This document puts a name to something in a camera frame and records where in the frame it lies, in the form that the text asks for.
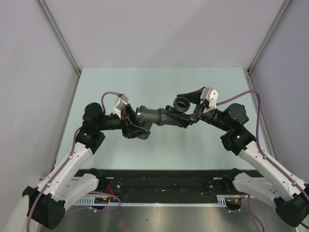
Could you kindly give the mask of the grey pipe tee fitting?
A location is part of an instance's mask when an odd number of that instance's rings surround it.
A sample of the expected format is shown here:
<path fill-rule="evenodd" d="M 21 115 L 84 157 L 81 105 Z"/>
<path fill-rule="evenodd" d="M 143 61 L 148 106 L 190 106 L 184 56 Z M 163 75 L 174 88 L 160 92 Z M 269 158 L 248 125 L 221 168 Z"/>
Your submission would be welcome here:
<path fill-rule="evenodd" d="M 166 113 L 185 114 L 185 112 L 188 111 L 189 108 L 190 108 L 190 102 L 187 99 L 185 99 L 184 97 L 177 97 L 173 102 L 173 106 L 167 105 L 163 109 L 166 111 Z M 135 124 L 150 130 L 150 128 L 154 123 L 139 124 L 135 121 Z"/>

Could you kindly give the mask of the large grey pipe adapter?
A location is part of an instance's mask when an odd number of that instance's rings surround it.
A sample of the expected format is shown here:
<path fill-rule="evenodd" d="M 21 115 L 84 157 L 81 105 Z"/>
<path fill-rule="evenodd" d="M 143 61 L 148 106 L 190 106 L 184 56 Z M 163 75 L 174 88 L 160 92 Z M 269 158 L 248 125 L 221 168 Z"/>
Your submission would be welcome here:
<path fill-rule="evenodd" d="M 136 108 L 135 121 L 139 124 L 154 123 L 162 126 L 166 124 L 167 113 L 164 109 L 148 109 L 146 106 L 141 105 Z"/>

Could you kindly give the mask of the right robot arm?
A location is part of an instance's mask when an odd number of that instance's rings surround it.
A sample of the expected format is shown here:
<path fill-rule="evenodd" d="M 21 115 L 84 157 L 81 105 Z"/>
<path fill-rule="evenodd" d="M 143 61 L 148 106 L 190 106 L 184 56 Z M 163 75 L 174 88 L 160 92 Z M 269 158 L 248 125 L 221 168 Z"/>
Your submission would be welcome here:
<path fill-rule="evenodd" d="M 233 152 L 253 166 L 266 182 L 255 180 L 244 172 L 231 170 L 223 181 L 228 194 L 242 191 L 268 204 L 291 227 L 304 226 L 309 215 L 309 185 L 295 176 L 265 151 L 259 140 L 260 113 L 257 113 L 255 134 L 245 128 L 249 118 L 244 105 L 233 101 L 250 91 L 240 93 L 223 102 L 217 102 L 218 92 L 203 87 L 197 91 L 179 94 L 169 110 L 172 117 L 188 127 L 199 120 L 224 130 L 221 141 L 227 151 Z"/>

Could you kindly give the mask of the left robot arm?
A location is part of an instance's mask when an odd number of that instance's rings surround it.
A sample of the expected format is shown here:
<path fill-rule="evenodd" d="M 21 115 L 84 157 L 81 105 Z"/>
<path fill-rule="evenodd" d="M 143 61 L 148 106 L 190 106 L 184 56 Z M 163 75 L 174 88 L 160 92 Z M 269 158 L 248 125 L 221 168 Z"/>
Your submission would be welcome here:
<path fill-rule="evenodd" d="M 99 103 L 86 106 L 82 126 L 74 133 L 70 151 L 42 182 L 23 192 L 29 197 L 26 231 L 30 231 L 32 221 L 54 229 L 80 198 L 106 189 L 104 175 L 96 169 L 84 174 L 73 185 L 69 185 L 69 181 L 99 149 L 105 139 L 104 130 L 121 129 L 126 138 L 147 139 L 152 125 L 142 118 L 143 110 L 143 107 L 133 110 L 130 104 L 119 103 L 115 106 L 115 114 L 106 115 Z"/>

